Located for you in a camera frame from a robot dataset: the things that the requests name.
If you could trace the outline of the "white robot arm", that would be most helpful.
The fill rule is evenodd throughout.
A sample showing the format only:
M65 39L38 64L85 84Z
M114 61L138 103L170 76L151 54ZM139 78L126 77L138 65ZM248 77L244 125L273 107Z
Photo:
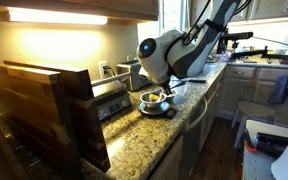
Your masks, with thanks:
M207 56L223 35L232 17L247 6L241 0L209 0L208 18L189 32L169 30L158 38L147 38L137 48L139 74L170 94L170 76L184 79L198 75Z

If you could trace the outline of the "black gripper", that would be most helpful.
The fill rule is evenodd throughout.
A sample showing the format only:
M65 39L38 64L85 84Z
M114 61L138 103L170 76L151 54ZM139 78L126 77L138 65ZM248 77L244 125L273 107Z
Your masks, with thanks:
M161 84L162 89L164 90L166 95L170 95L172 93L170 86L169 86L169 82L166 81L164 83Z

